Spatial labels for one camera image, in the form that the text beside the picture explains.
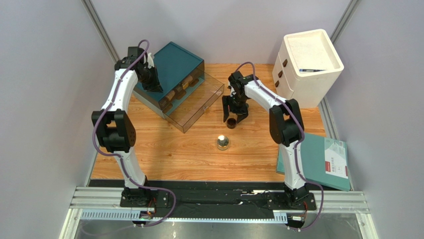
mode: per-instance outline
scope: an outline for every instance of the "teal storage box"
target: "teal storage box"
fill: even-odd
[[[186,132],[224,91],[224,84],[205,73],[205,62],[174,42],[153,59],[163,92],[147,92],[141,83],[134,96],[182,132]]]

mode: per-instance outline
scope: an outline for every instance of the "pen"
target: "pen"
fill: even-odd
[[[314,69],[299,69],[300,72],[319,72],[325,70],[314,70]]]

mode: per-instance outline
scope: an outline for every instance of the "red label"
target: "red label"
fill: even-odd
[[[331,172],[331,170],[330,170],[330,162],[325,162],[325,170],[327,171],[327,172]]]

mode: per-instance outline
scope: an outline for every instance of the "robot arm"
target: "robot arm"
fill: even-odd
[[[102,106],[102,110],[94,111],[92,114],[93,125],[95,125],[103,111],[107,111],[96,130],[97,139],[100,146],[105,147],[108,152],[119,153],[120,156],[114,157],[124,175],[125,187],[128,189],[138,189],[137,185],[146,183],[146,176],[138,165],[133,149],[136,140],[135,128],[126,113],[132,91],[137,83],[141,83],[146,91],[163,91],[151,53],[145,54],[137,64],[128,69],[143,51],[139,47],[129,47],[128,56],[115,64],[115,80],[109,97]]]
[[[301,133],[291,117],[284,120],[284,115],[289,115],[289,113],[276,99],[285,102],[303,127],[299,104],[294,99],[286,100],[275,93],[271,93],[272,96],[265,93],[263,89],[267,90],[268,88],[260,80],[255,82],[253,75],[243,77],[237,71],[232,73],[228,80],[231,87],[231,95],[222,97],[224,122],[227,120],[229,112],[237,115],[237,122],[245,119],[248,116],[248,105],[246,103],[248,99],[253,99],[266,109],[269,112],[270,134],[273,140],[279,144],[280,151],[283,154],[285,184],[293,192],[293,201],[301,199],[302,195],[307,193],[304,187],[306,182],[297,172],[294,156],[294,146],[300,140]],[[300,145],[297,146],[297,151],[299,170],[303,174]]]

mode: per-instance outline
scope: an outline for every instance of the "wooden surface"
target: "wooden surface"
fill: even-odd
[[[238,64],[206,64],[206,72],[227,84]],[[256,76],[275,91],[273,65],[256,65]],[[241,69],[252,73],[250,66]],[[137,131],[135,152],[139,165],[149,180],[283,181],[276,173],[278,146],[269,134],[268,113],[248,100],[249,117],[235,129],[222,122],[219,98],[186,132],[182,133],[151,109],[132,97],[128,115]],[[303,109],[305,131],[325,136],[318,108]],[[226,135],[230,147],[216,147],[219,135]],[[114,158],[97,157],[92,178],[122,179]]]

